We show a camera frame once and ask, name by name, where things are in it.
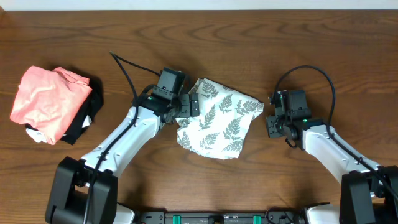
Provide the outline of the white fern print dress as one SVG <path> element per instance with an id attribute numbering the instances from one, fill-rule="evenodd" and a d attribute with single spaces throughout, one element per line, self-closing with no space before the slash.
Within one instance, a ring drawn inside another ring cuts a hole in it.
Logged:
<path id="1" fill-rule="evenodd" d="M 198 94 L 200 115 L 177 118 L 177 143 L 201 156 L 235 159 L 243 150 L 251 122 L 264 109 L 259 100 L 206 78 L 190 90 Z"/>

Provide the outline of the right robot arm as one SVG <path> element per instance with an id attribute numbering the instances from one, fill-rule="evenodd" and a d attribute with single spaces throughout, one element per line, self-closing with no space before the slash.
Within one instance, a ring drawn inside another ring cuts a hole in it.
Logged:
<path id="1" fill-rule="evenodd" d="M 339 182 L 340 204 L 305 208 L 305 223 L 397 223 L 397 166 L 382 166 L 359 153 L 328 123 L 313 118 L 304 101 L 271 101 L 266 119 L 270 138 L 316 158 Z"/>

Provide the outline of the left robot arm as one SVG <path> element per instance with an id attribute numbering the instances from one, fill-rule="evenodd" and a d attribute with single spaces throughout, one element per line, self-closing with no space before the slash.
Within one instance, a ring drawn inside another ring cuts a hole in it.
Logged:
<path id="1" fill-rule="evenodd" d="M 141 95 L 122 123 L 96 148 L 76 160 L 65 157 L 55 171 L 47 223 L 133 223 L 132 209 L 118 203 L 118 180 L 140 148 L 175 118 L 198 116 L 196 93 L 172 101 Z"/>

